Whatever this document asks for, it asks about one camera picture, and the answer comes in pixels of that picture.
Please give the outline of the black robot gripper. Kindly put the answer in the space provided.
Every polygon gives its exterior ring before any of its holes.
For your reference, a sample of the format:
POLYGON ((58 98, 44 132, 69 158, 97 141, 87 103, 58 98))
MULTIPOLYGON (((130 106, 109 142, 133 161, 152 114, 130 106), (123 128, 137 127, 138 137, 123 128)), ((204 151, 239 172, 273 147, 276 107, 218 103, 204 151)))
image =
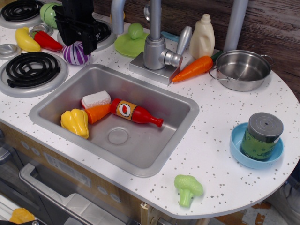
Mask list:
MULTIPOLYGON (((95 20, 92 16, 94 5, 92 0, 63 0, 62 6, 53 6, 56 12, 56 19, 73 19, 80 22, 91 22, 95 20)), ((69 22, 57 20, 57 28, 59 30, 62 41, 66 46, 70 46, 69 22)), ((96 35, 87 32, 82 33, 82 45, 85 55, 89 55, 97 49, 96 35)))

